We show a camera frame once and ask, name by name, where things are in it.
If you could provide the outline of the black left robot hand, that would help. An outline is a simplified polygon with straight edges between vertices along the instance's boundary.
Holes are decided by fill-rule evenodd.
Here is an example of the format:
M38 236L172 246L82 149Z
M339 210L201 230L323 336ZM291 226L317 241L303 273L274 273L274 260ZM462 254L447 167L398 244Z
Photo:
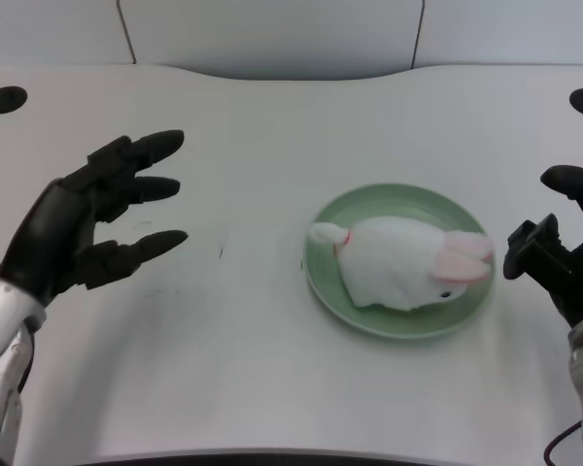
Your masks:
M10 242L0 279L48 305L74 285L93 289L123 280L184 242L188 234L182 230L157 232L132 245L94 241L98 223L179 192L177 180L140 173L174 154L184 140L181 130L137 141L121 136L89 155L82 168L51 182Z

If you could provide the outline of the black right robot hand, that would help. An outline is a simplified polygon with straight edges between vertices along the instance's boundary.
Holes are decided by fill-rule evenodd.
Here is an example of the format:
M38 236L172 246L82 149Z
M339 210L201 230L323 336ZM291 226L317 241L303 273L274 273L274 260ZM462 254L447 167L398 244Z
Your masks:
M576 202L583 213L583 168L557 165L540 180L550 189ZM583 320L583 243L574 250L560 240L559 223L550 214L540 223L524 221L507 239L503 276L516 280L529 275L550 295L569 326Z

